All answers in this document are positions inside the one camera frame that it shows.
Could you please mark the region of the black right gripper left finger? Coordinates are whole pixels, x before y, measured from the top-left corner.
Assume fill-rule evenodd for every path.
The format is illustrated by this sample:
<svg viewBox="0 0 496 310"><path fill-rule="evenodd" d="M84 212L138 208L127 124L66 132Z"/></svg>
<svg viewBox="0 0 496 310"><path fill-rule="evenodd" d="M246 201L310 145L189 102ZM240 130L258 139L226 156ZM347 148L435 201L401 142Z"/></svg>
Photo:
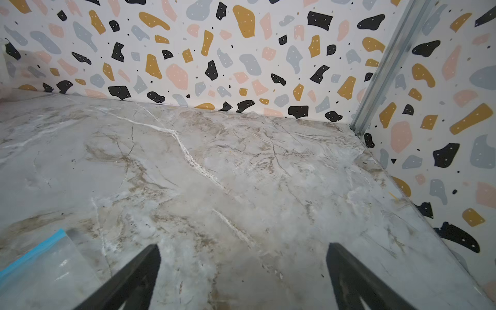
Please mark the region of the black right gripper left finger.
<svg viewBox="0 0 496 310"><path fill-rule="evenodd" d="M160 264L158 246L148 245L76 309L148 309Z"/></svg>

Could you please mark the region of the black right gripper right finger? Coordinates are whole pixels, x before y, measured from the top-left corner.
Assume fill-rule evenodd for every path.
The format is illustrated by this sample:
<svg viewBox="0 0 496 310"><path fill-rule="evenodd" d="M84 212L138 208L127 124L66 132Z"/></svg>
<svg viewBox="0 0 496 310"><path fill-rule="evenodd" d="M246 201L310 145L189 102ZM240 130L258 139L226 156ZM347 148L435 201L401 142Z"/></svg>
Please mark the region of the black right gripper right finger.
<svg viewBox="0 0 496 310"><path fill-rule="evenodd" d="M339 309L413 309L339 243L330 243L326 265Z"/></svg>

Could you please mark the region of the clear zip top bag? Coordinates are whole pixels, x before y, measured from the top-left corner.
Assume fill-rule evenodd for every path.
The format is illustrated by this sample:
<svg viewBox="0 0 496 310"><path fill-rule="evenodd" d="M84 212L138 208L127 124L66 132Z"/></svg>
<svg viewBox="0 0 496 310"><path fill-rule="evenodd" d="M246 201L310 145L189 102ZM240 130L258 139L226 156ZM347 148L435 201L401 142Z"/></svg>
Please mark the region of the clear zip top bag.
<svg viewBox="0 0 496 310"><path fill-rule="evenodd" d="M101 285L59 230L1 271L1 309L74 309Z"/></svg>

